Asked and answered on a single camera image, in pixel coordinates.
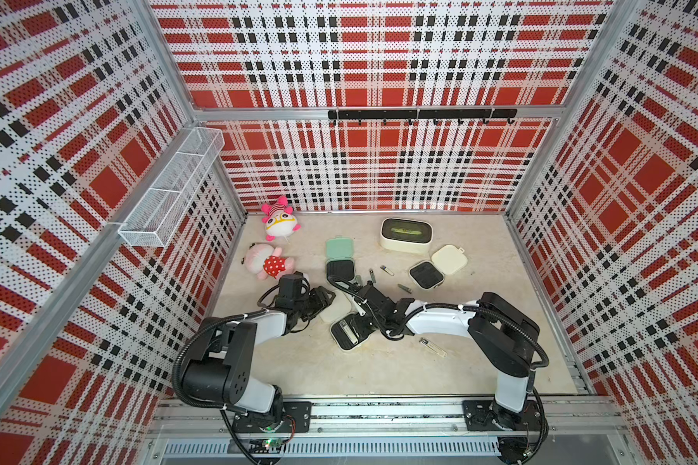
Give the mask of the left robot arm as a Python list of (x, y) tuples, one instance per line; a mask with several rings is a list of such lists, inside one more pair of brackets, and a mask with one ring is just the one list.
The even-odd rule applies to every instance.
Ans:
[(192, 407), (280, 422), (281, 388), (251, 376), (254, 350), (296, 333), (299, 323), (309, 324), (334, 300), (334, 292), (313, 288), (305, 275), (295, 272), (261, 295), (255, 311), (203, 320), (174, 359), (174, 394)]

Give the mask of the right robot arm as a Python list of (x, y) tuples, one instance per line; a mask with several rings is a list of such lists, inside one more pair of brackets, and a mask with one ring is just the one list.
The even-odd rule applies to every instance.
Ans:
[(372, 284), (345, 294), (354, 311), (331, 326), (342, 350), (359, 347), (374, 333), (391, 342), (425, 334), (469, 338), (498, 372), (496, 414), (521, 414), (534, 393), (536, 371), (550, 364), (538, 342), (539, 325), (496, 293), (458, 304), (414, 298), (395, 301)]

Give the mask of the large cream nail clipper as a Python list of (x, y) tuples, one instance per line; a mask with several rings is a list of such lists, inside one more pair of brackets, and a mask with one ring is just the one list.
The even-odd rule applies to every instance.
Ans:
[(344, 334), (343, 329), (340, 327), (340, 325), (333, 325), (331, 331), (333, 337), (335, 337), (335, 341), (337, 341), (337, 344), (343, 347), (346, 342), (346, 335)]

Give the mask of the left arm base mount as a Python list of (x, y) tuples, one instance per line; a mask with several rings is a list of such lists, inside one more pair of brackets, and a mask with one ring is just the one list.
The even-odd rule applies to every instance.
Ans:
[(233, 428), (237, 433), (306, 433), (312, 407), (309, 401), (279, 402), (267, 413), (246, 411), (236, 414)]

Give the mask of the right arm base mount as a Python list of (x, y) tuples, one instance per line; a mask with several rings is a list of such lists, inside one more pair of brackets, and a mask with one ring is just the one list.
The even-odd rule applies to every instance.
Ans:
[(468, 431), (538, 432), (545, 414), (533, 400), (525, 401), (523, 411), (513, 413), (493, 400), (463, 401), (463, 419)]

